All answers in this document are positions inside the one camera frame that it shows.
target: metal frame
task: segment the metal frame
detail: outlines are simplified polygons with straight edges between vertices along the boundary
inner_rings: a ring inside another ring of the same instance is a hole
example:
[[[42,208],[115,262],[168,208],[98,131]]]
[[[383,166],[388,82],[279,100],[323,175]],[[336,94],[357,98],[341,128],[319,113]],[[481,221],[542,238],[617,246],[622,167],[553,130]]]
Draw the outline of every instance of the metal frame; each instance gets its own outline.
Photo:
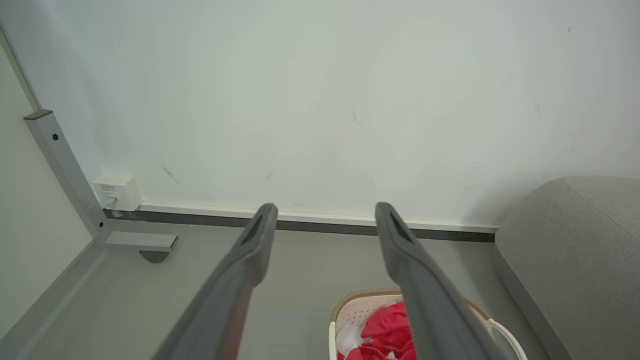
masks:
[[[104,214],[53,111],[38,110],[24,120],[95,244],[138,250],[153,263],[166,258],[178,240],[177,235],[113,231],[116,220]]]
[[[87,230],[96,243],[104,243],[113,220],[104,214],[53,111],[38,110],[24,120]]]

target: gray sofa cushion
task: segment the gray sofa cushion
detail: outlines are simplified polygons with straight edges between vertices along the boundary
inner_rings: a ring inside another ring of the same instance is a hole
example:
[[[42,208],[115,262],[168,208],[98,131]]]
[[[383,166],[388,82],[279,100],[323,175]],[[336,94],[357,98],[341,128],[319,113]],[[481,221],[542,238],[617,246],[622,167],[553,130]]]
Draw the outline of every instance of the gray sofa cushion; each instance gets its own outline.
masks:
[[[556,179],[505,219],[497,250],[548,323],[521,305],[552,359],[640,359],[639,239],[636,179]]]

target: white wall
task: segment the white wall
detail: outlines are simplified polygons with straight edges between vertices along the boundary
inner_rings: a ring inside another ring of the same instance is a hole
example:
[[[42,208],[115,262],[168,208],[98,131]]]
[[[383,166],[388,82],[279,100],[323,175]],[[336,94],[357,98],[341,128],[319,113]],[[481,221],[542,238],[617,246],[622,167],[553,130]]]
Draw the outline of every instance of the white wall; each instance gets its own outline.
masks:
[[[92,240],[22,119],[32,112],[0,46],[0,338]]]
[[[633,0],[0,0],[89,180],[172,205],[499,224],[640,177]],[[173,174],[169,176],[165,169]]]

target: laundry basket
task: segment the laundry basket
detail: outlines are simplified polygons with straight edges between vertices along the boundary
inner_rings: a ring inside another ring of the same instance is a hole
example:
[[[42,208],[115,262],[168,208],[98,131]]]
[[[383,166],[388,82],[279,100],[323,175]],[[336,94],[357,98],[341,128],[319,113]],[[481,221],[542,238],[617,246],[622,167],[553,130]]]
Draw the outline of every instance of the laundry basket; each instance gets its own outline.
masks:
[[[329,359],[337,360],[335,337],[347,325],[363,327],[369,317],[379,308],[393,302],[402,302],[403,296],[399,288],[361,290],[350,293],[338,302],[333,309],[329,323]],[[493,336],[491,329],[498,330],[509,342],[518,360],[527,360],[518,340],[499,322],[490,318],[478,305],[467,300],[467,305],[476,314],[483,327]]]

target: red cloth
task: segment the red cloth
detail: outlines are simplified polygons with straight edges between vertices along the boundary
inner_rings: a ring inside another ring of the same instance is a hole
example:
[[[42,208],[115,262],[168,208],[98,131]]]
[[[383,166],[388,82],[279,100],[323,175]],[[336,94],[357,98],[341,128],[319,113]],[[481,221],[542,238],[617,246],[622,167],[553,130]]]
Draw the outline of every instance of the red cloth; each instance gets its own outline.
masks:
[[[417,360],[404,302],[378,309],[360,336],[372,341],[353,349],[345,360],[386,360],[391,351],[398,360]]]

